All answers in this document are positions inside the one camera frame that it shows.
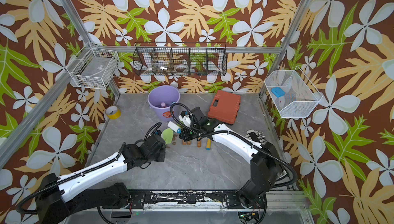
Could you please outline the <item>lime trowel wooden handle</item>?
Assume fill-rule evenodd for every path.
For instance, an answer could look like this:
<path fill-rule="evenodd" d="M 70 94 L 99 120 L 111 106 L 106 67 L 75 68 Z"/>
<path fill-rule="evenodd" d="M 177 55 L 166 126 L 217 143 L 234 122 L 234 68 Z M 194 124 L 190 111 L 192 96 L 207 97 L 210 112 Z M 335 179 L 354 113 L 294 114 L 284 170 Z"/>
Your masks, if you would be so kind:
<path fill-rule="evenodd" d="M 171 144 L 174 136 L 174 131 L 171 128 L 165 129 L 161 133 L 161 138 L 164 140 L 165 144 Z"/>

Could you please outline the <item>white brush blue handle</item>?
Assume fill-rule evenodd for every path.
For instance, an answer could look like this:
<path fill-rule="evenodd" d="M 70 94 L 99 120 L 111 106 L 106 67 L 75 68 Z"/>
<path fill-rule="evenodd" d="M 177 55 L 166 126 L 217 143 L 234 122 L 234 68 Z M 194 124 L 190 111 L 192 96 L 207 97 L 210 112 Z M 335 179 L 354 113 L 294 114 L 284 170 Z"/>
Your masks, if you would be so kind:
<path fill-rule="evenodd" d="M 172 129 L 174 132 L 176 132 L 177 134 L 180 134 L 182 131 L 182 129 L 176 123 L 174 123 L 172 121 L 168 122 L 168 127 L 170 129 Z"/>

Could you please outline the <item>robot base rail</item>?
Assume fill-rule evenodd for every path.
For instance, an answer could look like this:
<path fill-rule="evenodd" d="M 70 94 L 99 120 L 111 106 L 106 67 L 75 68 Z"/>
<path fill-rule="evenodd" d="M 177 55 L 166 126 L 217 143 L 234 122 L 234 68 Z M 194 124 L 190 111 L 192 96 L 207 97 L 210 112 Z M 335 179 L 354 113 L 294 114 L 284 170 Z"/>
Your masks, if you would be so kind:
<path fill-rule="evenodd" d="M 210 203 L 224 209 L 258 209 L 267 205 L 266 194 L 260 194 L 248 200 L 239 190 L 178 190 L 153 191 L 130 190 L 129 197 L 122 203 L 121 209 L 146 210 L 149 205 L 159 203 L 185 205 L 187 207 L 207 207 Z"/>

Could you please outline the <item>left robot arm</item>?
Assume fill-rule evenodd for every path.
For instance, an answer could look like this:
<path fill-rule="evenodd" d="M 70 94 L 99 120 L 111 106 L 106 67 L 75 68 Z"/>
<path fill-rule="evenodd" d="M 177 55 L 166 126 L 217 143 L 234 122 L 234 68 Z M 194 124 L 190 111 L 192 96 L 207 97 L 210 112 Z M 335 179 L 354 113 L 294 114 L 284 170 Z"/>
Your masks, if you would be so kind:
<path fill-rule="evenodd" d="M 165 159 L 165 140 L 156 134 L 134 144 L 122 144 L 118 152 L 77 172 L 56 176 L 51 173 L 40 189 L 15 207 L 19 214 L 37 215 L 41 224 L 59 224 L 80 211 L 97 208 L 122 208 L 130 204 L 124 183 L 93 189 L 92 186 L 133 168 Z"/>

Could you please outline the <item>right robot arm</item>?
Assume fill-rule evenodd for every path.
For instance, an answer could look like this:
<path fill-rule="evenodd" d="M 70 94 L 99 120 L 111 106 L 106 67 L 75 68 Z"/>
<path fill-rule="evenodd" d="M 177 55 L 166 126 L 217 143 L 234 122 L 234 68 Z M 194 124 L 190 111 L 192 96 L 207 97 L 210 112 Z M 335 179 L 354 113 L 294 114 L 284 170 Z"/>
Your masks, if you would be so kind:
<path fill-rule="evenodd" d="M 185 109 L 174 120 L 184 141 L 208 138 L 240 155 L 250 165 L 250 179 L 237 191 L 240 202 L 249 206 L 271 189 L 290 186 L 298 179 L 294 168 L 282 160 L 276 147 L 242 136 L 226 124 L 205 116 L 199 107 Z"/>

